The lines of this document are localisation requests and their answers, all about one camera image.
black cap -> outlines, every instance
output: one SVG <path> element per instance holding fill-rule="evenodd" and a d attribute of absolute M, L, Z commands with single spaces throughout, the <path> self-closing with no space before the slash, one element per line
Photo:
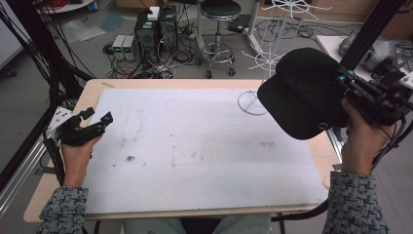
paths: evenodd
<path fill-rule="evenodd" d="M 343 90 L 334 84 L 338 62 L 312 48 L 291 51 L 276 74 L 258 89 L 258 98 L 282 129 L 297 139 L 315 137 L 331 127 L 344 128 Z"/>

gray floor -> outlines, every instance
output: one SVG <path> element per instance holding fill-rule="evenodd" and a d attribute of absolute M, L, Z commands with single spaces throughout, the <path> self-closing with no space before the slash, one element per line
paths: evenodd
<path fill-rule="evenodd" d="M 190 10 L 190 18 L 194 16 L 194 7 Z M 61 22 L 71 20 L 87 19 L 86 26 L 101 25 L 109 16 L 113 8 L 101 9 L 98 13 L 90 13 L 86 9 L 72 13 L 59 15 Z M 104 78 L 110 71 L 110 61 L 102 53 L 102 47 L 113 41 L 117 34 L 132 33 L 134 27 L 133 14 L 122 13 L 127 16 L 122 25 L 111 32 L 97 36 L 90 41 L 73 42 L 70 47 L 83 61 L 85 66 L 99 78 Z M 205 28 L 212 24 L 211 21 L 204 21 Z M 349 33 L 356 26 L 337 27 L 344 33 Z M 206 34 L 213 33 L 214 25 Z M 323 34 L 335 34 L 334 31 L 318 28 Z M 206 41 L 213 40 L 212 36 L 206 36 Z M 62 47 L 61 40 L 56 40 L 61 50 L 68 58 L 67 52 Z M 248 69 L 255 65 L 255 61 L 246 57 L 243 51 L 253 55 L 246 38 L 239 34 L 223 37 L 223 42 L 230 44 L 236 51 L 235 68 L 237 74 L 234 77 L 228 75 L 226 64 L 216 65 L 213 72 L 213 79 L 263 79 L 268 74 L 260 68 Z M 289 49 L 291 40 L 283 40 L 280 53 Z M 268 43 L 264 43 L 264 50 L 268 49 Z M 292 48 L 313 47 L 320 49 L 320 46 L 311 39 L 297 38 Z M 7 162 L 13 157 L 20 144 L 23 142 L 29 131 L 41 117 L 48 106 L 48 85 L 41 77 L 31 59 L 21 53 L 12 62 L 12 68 L 18 76 L 0 78 L 0 169 L 3 170 Z M 187 65 L 176 68 L 174 79 L 194 79 L 205 78 L 207 65 L 202 66 Z M 411 151 L 413 136 L 404 141 L 398 149 L 391 152 L 377 168 L 379 187 L 379 199 L 383 209 L 383 214 L 392 233 L 412 233 L 413 232 L 413 158 Z M 34 233 L 36 224 L 24 222 L 22 216 L 26 206 L 34 192 L 40 177 L 33 173 L 16 197 L 14 203 L 7 209 L 5 215 L 0 219 L 0 233 Z M 302 221 L 288 221 L 287 233 L 320 233 L 322 230 L 325 214 L 316 218 Z M 86 227 L 93 233 L 94 223 L 87 222 Z M 100 228 L 104 234 L 119 233 L 120 221 L 103 221 Z M 277 224 L 273 225 L 273 233 L 280 233 Z"/>

person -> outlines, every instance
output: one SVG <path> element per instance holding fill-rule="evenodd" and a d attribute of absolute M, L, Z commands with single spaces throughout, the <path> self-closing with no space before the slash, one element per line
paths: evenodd
<path fill-rule="evenodd" d="M 342 105 L 350 116 L 349 137 L 342 148 L 341 172 L 331 172 L 327 219 L 322 233 L 387 233 L 389 231 L 377 202 L 376 183 L 371 174 L 375 155 L 388 142 L 394 126 L 378 127 L 366 123 L 354 106 L 344 98 Z M 80 147 L 61 146 L 66 175 L 63 186 L 52 195 L 40 214 L 37 233 L 82 233 L 88 189 L 82 187 L 87 174 L 94 138 Z M 216 233 L 270 233 L 268 215 L 227 216 Z M 170 223 L 176 227 L 178 222 Z M 174 233 L 184 233 L 181 227 Z"/>

human hand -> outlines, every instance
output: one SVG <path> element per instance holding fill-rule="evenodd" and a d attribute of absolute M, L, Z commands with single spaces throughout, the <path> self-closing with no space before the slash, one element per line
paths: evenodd
<path fill-rule="evenodd" d="M 395 126 L 369 125 L 346 97 L 343 98 L 342 105 L 350 116 L 347 124 L 350 133 L 341 150 L 341 172 L 369 176 L 374 157 L 390 140 L 389 136 L 394 134 Z"/>
<path fill-rule="evenodd" d="M 103 135 L 95 137 L 82 146 L 61 145 L 65 167 L 63 186 L 81 187 L 83 185 L 94 145 L 102 137 Z"/>

person's forearm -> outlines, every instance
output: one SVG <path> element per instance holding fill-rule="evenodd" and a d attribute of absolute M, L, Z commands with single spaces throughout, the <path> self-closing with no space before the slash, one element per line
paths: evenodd
<path fill-rule="evenodd" d="M 322 233 L 388 233 L 373 175 L 332 172 Z"/>
<path fill-rule="evenodd" d="M 83 187 L 58 188 L 40 214 L 43 222 L 36 233 L 82 233 L 88 191 Z"/>

